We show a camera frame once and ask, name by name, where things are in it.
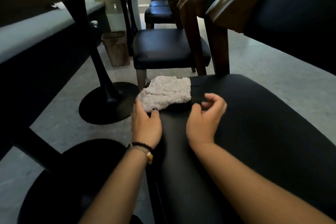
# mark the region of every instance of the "person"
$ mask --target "person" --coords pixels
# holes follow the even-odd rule
[[[194,104],[187,121],[191,149],[210,177],[246,224],[335,223],[305,201],[265,179],[217,146],[214,135],[227,104],[216,94]],[[149,118],[136,100],[132,113],[132,141],[157,146],[162,135],[159,112]],[[83,215],[79,224],[128,224],[148,156],[140,148],[129,149]]]

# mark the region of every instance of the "black leather seat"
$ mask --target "black leather seat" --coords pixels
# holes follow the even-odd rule
[[[152,6],[145,11],[146,24],[174,23],[169,6]]]
[[[163,138],[147,169],[156,223],[242,223],[188,146],[186,123],[204,93],[227,111],[215,142],[336,220],[336,146],[277,96],[237,74],[191,77],[191,101],[160,111]]]
[[[211,55],[208,44],[201,38],[206,66]],[[134,68],[162,69],[195,67],[184,29],[140,30],[133,41]]]
[[[167,1],[152,1],[149,4],[149,7],[152,7],[152,6],[169,6],[169,4]]]

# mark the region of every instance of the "trash can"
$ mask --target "trash can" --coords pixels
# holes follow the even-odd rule
[[[113,67],[130,64],[125,31],[104,33],[101,36],[101,40]]]

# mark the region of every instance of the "person's right hand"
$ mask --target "person's right hand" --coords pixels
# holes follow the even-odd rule
[[[202,102],[202,106],[208,110],[202,111],[199,104],[194,104],[188,118],[187,137],[191,148],[214,142],[219,121],[226,111],[227,104],[220,96],[213,93],[204,96],[208,102]]]

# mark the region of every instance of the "cloth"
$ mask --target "cloth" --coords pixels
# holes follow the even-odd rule
[[[157,76],[138,95],[146,112],[162,110],[174,103],[187,103],[191,100],[191,82],[185,77]]]

